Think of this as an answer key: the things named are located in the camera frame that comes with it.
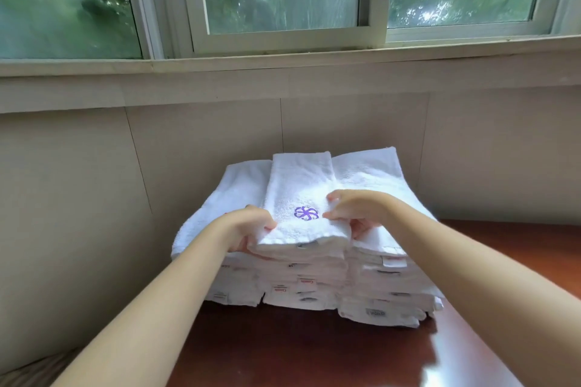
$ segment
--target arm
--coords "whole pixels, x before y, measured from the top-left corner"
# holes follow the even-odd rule
[[[219,217],[145,288],[53,384],[163,387],[229,248],[276,223],[247,207]]]
[[[325,217],[374,221],[528,386],[578,385],[581,301],[505,255],[376,191],[340,190]]]

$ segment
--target hand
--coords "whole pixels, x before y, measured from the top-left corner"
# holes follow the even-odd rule
[[[335,190],[327,195],[330,202],[337,201],[335,208],[324,213],[327,219],[348,220],[351,225],[352,237],[357,240],[367,231],[381,226],[377,203],[379,191],[370,190]]]
[[[263,229],[270,231],[277,226],[267,210],[254,205],[246,205],[245,208],[226,213],[222,217],[227,219],[234,228],[229,252],[241,251],[256,255],[248,250],[249,245],[256,243],[256,234]]]

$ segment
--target window sill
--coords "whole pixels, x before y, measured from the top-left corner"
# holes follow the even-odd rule
[[[0,113],[581,85],[581,36],[188,60],[0,63]]]
[[[395,42],[373,50],[179,60],[0,60],[0,77],[211,72],[492,57],[581,50],[581,35]]]

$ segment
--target stack of towels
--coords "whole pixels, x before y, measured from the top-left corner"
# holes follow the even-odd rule
[[[327,194],[338,188],[389,193],[433,216],[405,182],[393,147],[331,158],[329,152],[274,155],[229,165],[218,188],[181,227],[172,258],[204,227],[247,204],[278,222],[256,233],[256,255],[228,253],[206,300],[299,309],[337,309],[360,323],[417,327],[442,308],[441,293],[389,232],[352,239],[348,222],[324,219]]]

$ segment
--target right hand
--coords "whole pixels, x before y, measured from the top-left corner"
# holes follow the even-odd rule
[[[323,217],[331,220],[348,220],[352,237],[357,240],[369,229],[381,226],[381,206],[379,191],[370,190],[335,190],[327,195],[330,202],[337,201],[335,208],[324,213]]]

